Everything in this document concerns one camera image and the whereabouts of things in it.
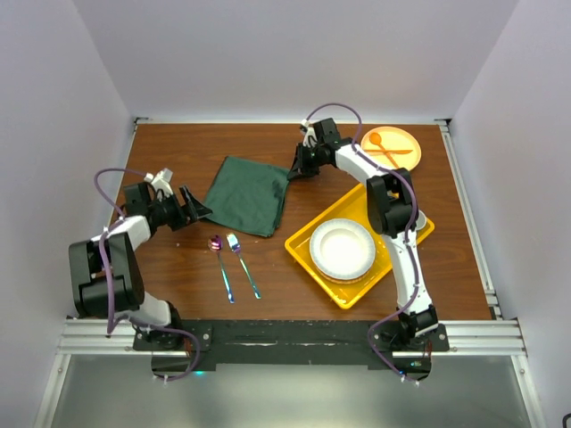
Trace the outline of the dark green cloth napkin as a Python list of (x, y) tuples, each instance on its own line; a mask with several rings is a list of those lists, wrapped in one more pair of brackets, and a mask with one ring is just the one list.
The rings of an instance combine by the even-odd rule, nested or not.
[(207, 219), (239, 232), (272, 236), (281, 223), (288, 170), (227, 156), (211, 183), (204, 205)]

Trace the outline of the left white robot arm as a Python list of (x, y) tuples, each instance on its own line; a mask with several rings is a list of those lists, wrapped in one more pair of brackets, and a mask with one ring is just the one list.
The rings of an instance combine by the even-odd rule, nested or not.
[(187, 186), (179, 191), (182, 201), (167, 185), (127, 185), (117, 221), (101, 235), (70, 245), (75, 308), (81, 317), (106, 320), (107, 334), (128, 320), (145, 341), (165, 350), (175, 350), (188, 341), (173, 304), (145, 291), (136, 258), (137, 248), (160, 227), (177, 231), (212, 214)]

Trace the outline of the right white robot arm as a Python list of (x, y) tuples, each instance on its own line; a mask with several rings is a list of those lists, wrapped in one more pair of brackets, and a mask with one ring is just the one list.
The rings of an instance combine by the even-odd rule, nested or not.
[(314, 177), (322, 166), (332, 165), (365, 186), (368, 222), (385, 241), (397, 286), (397, 338), (403, 348), (418, 350), (437, 328), (438, 318), (418, 256), (419, 209), (410, 173), (378, 163), (355, 140), (341, 137), (333, 119), (304, 119), (300, 130), (303, 141), (296, 146), (287, 178)]

